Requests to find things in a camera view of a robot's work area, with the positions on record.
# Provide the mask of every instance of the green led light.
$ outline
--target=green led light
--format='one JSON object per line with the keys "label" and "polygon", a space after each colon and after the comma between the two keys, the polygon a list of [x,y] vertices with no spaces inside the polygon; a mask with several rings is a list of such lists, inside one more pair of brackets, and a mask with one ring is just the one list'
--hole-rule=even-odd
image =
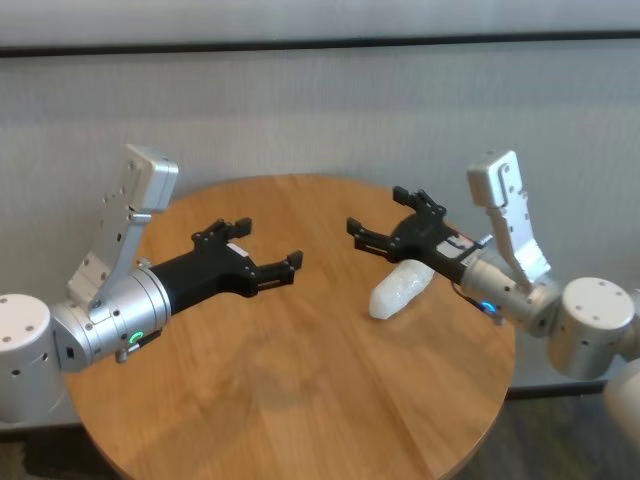
{"label": "green led light", "polygon": [[144,337],[144,333],[142,333],[142,331],[138,330],[136,333],[131,335],[131,337],[129,337],[129,344],[133,345],[138,340],[140,340],[142,337]]}

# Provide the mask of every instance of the floor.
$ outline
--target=floor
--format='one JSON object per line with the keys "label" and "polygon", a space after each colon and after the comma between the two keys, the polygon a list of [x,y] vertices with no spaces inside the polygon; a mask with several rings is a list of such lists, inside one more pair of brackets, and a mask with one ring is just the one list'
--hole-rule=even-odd
{"label": "floor", "polygon": [[[64,453],[51,452],[51,437],[32,438],[26,448],[19,439],[0,443],[2,480],[110,480],[113,477],[90,451],[80,432],[68,441],[86,449],[83,464],[61,463]],[[512,400],[478,453],[454,480],[626,480],[640,478],[640,452],[624,439],[607,416],[600,395],[538,400]]]}

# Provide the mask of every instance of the round wooden table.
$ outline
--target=round wooden table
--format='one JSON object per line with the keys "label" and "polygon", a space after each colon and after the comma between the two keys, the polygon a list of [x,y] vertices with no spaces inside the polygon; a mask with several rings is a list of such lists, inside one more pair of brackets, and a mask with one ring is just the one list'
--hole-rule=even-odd
{"label": "round wooden table", "polygon": [[217,218],[253,219],[238,240],[256,263],[296,249],[295,284],[215,296],[171,320],[126,365],[68,376],[107,460],[137,480],[412,480],[457,471],[511,382],[514,334],[436,276],[388,321],[367,314],[392,270],[357,251],[346,218],[390,232],[409,210],[390,189],[319,175],[259,177],[179,200],[141,254],[192,248]]}

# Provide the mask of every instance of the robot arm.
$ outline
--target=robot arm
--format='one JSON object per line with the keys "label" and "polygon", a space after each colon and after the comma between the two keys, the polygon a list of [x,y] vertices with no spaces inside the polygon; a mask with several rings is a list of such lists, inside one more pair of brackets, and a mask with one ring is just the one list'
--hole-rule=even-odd
{"label": "robot arm", "polygon": [[62,372],[78,372],[109,355],[119,363],[162,333],[175,315],[221,292],[252,297],[291,284],[302,266],[297,251],[257,266],[231,243],[251,220],[216,221],[194,233],[193,250],[159,265],[131,270],[151,214],[169,202],[178,167],[146,147],[130,158],[104,213],[90,252],[68,284],[68,298],[47,307],[26,295],[0,296],[0,421],[42,417],[62,398]]}
{"label": "robot arm", "polygon": [[549,337],[549,359],[565,375],[597,378],[616,354],[640,356],[635,308],[623,289],[597,278],[560,288],[549,276],[515,153],[488,154],[481,166],[469,170],[469,184],[475,203],[491,218],[492,242],[468,239],[444,223],[444,207],[424,192],[407,195],[398,187],[394,199],[416,213],[391,236],[369,232],[354,219],[347,221],[347,231],[357,249],[373,247],[373,253],[393,263],[419,260],[459,285],[459,290],[453,285],[456,291],[491,317],[504,317],[532,336]]}

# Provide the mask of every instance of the white end cap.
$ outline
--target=white end cap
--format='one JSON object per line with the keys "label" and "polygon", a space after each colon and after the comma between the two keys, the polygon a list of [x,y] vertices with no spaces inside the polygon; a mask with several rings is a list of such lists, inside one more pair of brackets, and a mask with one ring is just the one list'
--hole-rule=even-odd
{"label": "white end cap", "polygon": [[0,296],[0,353],[37,341],[49,327],[49,307],[28,295]]}
{"label": "white end cap", "polygon": [[602,278],[577,278],[564,289],[562,306],[591,328],[618,330],[635,315],[633,300],[621,287]]}

